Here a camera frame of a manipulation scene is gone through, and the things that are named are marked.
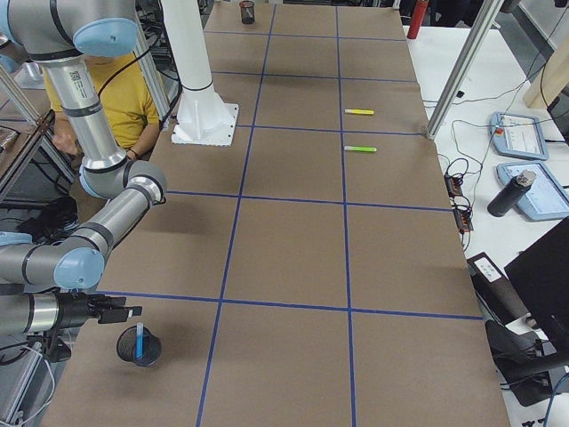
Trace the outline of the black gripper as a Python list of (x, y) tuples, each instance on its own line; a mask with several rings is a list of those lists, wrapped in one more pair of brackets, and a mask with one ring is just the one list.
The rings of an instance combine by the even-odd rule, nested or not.
[(57, 302), (58, 329), (80, 327), (88, 319), (98, 317), (96, 310), (102, 310), (99, 323), (124, 323), (142, 313), (141, 306), (125, 307), (125, 297), (63, 293), (57, 294)]

